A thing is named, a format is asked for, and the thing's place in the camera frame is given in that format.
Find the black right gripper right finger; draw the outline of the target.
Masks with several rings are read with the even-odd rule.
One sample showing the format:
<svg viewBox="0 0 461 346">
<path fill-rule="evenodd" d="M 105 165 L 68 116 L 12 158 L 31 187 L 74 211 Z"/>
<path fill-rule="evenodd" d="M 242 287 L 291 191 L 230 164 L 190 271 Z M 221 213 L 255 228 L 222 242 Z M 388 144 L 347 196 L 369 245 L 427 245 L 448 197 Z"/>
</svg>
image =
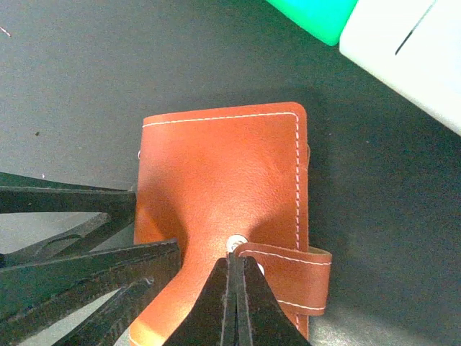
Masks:
<svg viewBox="0 0 461 346">
<path fill-rule="evenodd" d="M 280 308 L 253 257 L 235 258 L 239 345 L 309 345 Z"/>
</svg>

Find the brown leather card holder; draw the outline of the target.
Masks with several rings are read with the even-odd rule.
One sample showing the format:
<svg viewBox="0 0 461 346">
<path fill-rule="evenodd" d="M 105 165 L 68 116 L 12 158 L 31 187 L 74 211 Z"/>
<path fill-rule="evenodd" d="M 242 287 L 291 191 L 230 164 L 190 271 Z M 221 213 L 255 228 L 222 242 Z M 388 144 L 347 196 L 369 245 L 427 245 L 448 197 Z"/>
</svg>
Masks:
<svg viewBox="0 0 461 346">
<path fill-rule="evenodd" d="M 296 102 L 173 112 L 143 121 L 136 244 L 175 238 L 182 267 L 131 324 L 162 345 L 228 253 L 263 267 L 302 336 L 326 308 L 332 256 L 309 244 L 307 114 Z"/>
</svg>

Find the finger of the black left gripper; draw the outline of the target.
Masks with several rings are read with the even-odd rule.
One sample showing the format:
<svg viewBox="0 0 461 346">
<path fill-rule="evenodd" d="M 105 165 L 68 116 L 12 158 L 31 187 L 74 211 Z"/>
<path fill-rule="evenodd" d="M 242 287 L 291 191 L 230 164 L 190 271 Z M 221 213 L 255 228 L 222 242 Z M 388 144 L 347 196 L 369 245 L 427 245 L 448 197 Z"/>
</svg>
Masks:
<svg viewBox="0 0 461 346">
<path fill-rule="evenodd" d="M 68 338 L 110 345 L 178 273 L 175 239 L 1 268 L 1 344 L 18 345 L 112 291 Z"/>
<path fill-rule="evenodd" d="M 86 253 L 134 222 L 136 195 L 129 190 L 75 185 L 1 173 L 1 213 L 93 212 L 88 221 L 15 252 L 1 268 Z"/>
</svg>

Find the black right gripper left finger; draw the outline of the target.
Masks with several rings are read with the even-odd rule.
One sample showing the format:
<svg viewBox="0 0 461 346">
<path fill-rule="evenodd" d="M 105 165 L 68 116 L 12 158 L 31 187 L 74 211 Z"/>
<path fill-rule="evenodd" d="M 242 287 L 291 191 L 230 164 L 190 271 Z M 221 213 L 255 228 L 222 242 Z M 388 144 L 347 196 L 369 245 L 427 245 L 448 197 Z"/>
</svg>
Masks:
<svg viewBox="0 0 461 346">
<path fill-rule="evenodd" d="M 234 256 L 215 263 L 192 310 L 165 345 L 234 344 Z"/>
</svg>

